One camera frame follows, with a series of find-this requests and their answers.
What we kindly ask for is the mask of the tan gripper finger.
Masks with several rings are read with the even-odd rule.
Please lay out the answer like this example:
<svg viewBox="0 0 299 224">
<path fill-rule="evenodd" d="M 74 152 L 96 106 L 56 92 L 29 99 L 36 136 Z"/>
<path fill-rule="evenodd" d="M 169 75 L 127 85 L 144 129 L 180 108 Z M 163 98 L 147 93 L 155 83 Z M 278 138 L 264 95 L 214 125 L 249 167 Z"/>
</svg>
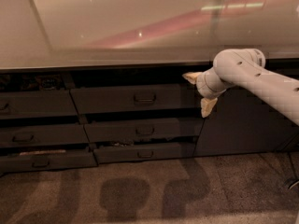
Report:
<svg viewBox="0 0 299 224">
<path fill-rule="evenodd" d="M 218 102 L 217 98 L 214 98 L 214 99 L 202 98 L 201 99 L 201 115 L 203 118 L 206 118 L 211 114 L 213 107 L 216 105 L 217 102 Z"/>
<path fill-rule="evenodd" d="M 188 72 L 184 73 L 182 76 L 184 79 L 189 81 L 191 84 L 195 85 L 197 82 L 197 78 L 201 75 L 201 72 Z"/>
</svg>

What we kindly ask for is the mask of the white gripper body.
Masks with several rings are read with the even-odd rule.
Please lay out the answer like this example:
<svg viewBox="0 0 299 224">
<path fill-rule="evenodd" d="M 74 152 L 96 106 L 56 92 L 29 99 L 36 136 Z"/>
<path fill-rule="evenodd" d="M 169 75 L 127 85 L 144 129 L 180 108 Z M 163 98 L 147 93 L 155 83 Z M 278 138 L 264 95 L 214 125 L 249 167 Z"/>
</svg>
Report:
<svg viewBox="0 0 299 224">
<path fill-rule="evenodd" d="M 201 73 L 196 79 L 196 88 L 207 99 L 218 98 L 227 90 L 224 82 L 214 70 Z"/>
</svg>

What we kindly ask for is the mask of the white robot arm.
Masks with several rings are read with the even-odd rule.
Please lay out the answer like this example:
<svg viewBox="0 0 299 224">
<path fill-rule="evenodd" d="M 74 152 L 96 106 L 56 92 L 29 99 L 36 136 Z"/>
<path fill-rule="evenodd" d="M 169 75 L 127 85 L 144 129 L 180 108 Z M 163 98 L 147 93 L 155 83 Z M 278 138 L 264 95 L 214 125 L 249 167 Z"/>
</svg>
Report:
<svg viewBox="0 0 299 224">
<path fill-rule="evenodd" d="M 203 118 L 208 117 L 218 98 L 229 88 L 250 91 L 287 119 L 299 125 L 299 81 L 265 69 L 258 49 L 226 49 L 219 52 L 210 69 L 182 75 L 202 96 Z"/>
</svg>

